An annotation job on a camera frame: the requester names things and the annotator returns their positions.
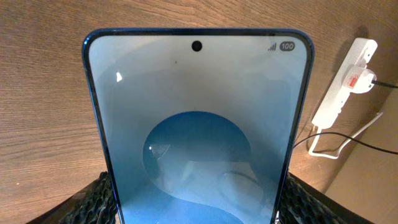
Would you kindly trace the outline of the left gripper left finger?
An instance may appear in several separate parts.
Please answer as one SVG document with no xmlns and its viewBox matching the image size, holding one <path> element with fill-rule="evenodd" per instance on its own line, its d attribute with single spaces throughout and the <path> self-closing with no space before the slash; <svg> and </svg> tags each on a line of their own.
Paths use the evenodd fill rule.
<svg viewBox="0 0 398 224">
<path fill-rule="evenodd" d="M 118 212 L 107 172 L 28 224 L 115 224 Z"/>
</svg>

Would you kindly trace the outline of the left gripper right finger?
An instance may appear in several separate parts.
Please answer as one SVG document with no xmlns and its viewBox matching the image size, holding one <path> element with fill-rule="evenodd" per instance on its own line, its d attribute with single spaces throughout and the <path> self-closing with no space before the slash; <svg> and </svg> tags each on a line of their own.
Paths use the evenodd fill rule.
<svg viewBox="0 0 398 224">
<path fill-rule="evenodd" d="M 277 222 L 282 224 L 372 224 L 288 173 L 281 193 Z"/>
</svg>

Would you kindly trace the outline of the blue Galaxy smartphone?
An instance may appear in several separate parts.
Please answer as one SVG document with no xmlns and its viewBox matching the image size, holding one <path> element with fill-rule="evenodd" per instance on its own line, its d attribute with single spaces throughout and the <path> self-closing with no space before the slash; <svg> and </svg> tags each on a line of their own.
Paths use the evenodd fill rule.
<svg viewBox="0 0 398 224">
<path fill-rule="evenodd" d="M 314 53 L 295 29 L 89 33 L 83 66 L 121 223 L 273 223 Z"/>
</svg>

